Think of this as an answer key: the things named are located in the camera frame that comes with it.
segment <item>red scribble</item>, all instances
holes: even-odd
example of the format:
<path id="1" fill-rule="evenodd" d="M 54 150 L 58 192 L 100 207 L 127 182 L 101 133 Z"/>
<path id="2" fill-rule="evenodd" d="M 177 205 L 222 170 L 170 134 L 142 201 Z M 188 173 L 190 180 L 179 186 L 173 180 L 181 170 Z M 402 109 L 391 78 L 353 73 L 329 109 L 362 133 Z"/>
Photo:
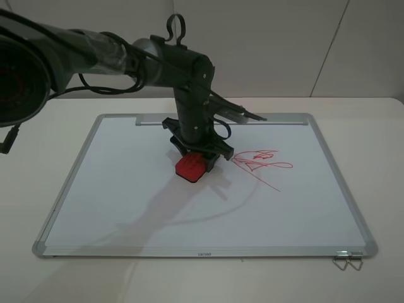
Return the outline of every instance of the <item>red scribble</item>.
<path id="1" fill-rule="evenodd" d="M 258 151 L 244 151 L 242 153 L 236 153 L 232 159 L 233 163 L 236 164 L 238 167 L 240 167 L 242 170 L 248 172 L 250 175 L 253 177 L 257 178 L 260 180 L 262 183 L 268 185 L 269 187 L 273 188 L 276 191 L 279 191 L 279 189 L 273 187 L 271 184 L 268 184 L 264 180 L 260 179 L 256 175 L 254 175 L 252 172 L 256 169 L 259 169 L 261 167 L 269 167 L 269 166 L 275 166 L 279 167 L 282 169 L 291 169 L 293 168 L 293 165 L 288 162 L 259 162 L 256 161 L 256 159 L 262 159 L 262 160 L 267 160 L 271 159 L 274 157 L 275 153 L 277 153 L 277 150 L 258 150 Z"/>

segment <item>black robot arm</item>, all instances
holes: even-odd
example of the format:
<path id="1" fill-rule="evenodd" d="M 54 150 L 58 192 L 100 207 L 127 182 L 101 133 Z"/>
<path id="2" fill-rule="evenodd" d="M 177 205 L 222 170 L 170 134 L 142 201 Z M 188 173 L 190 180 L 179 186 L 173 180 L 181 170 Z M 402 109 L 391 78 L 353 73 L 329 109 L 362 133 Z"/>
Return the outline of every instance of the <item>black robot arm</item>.
<path id="1" fill-rule="evenodd" d="M 175 45 L 172 23 L 178 17 L 181 34 Z M 214 123 L 227 123 L 220 115 L 237 123 L 262 117 L 232 104 L 210 87 L 215 68 L 206 55 L 181 44 L 185 21 L 172 15 L 167 21 L 170 38 L 152 35 L 133 45 L 119 36 L 85 30 L 63 30 L 39 25 L 13 13 L 0 10 L 0 127 L 14 126 L 0 152 L 7 153 L 18 134 L 18 126 L 36 115 L 46 102 L 74 90 L 91 90 L 105 95 L 136 92 L 144 86 L 174 89 L 178 120 L 162 122 L 171 131 L 170 141 L 182 155 L 197 153 L 210 171 L 217 158 L 227 160 L 233 148 L 214 129 Z M 66 89 L 71 77 L 78 73 L 83 87 Z M 126 74 L 134 85 L 126 90 L 90 86 L 84 73 Z"/>

